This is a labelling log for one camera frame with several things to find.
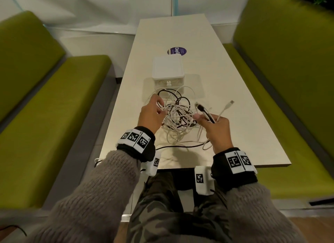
hand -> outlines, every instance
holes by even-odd
[[[213,145],[213,151],[218,154],[233,147],[231,140],[231,132],[229,128],[229,120],[225,117],[218,115],[212,115],[216,123],[209,122],[204,115],[194,114],[193,118],[198,122],[199,125],[206,129],[206,137],[210,140]]]
[[[148,128],[153,134],[155,134],[161,127],[161,123],[167,114],[166,111],[161,110],[161,108],[157,106],[157,102],[162,106],[165,105],[160,96],[153,94],[150,102],[142,107],[138,120],[138,126]]]

green bench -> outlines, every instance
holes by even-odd
[[[334,14],[302,0],[249,0],[233,41],[334,156]],[[232,44],[224,45],[292,165],[259,168],[273,199],[334,195],[334,180]]]
[[[64,57],[31,12],[0,23],[0,121]],[[111,67],[70,57],[0,133],[0,209],[42,207]]]

blue strip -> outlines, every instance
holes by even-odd
[[[13,2],[16,4],[16,6],[23,12],[22,7],[19,5],[19,3],[16,0],[13,0]]]
[[[173,1],[173,16],[179,15],[179,0],[172,0]]]

pants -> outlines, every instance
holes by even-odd
[[[194,194],[193,213],[184,213],[172,174],[157,173],[145,183],[130,218],[127,243],[151,242],[171,235],[231,242],[224,202],[223,192],[216,187],[213,195]]]

person's left hand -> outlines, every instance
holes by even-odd
[[[166,111],[161,110],[161,108],[157,106],[157,102],[159,102],[161,106],[165,105],[159,95],[153,94],[150,102],[142,107],[138,120],[138,126],[148,128],[153,134],[161,127],[161,123],[167,114]]]

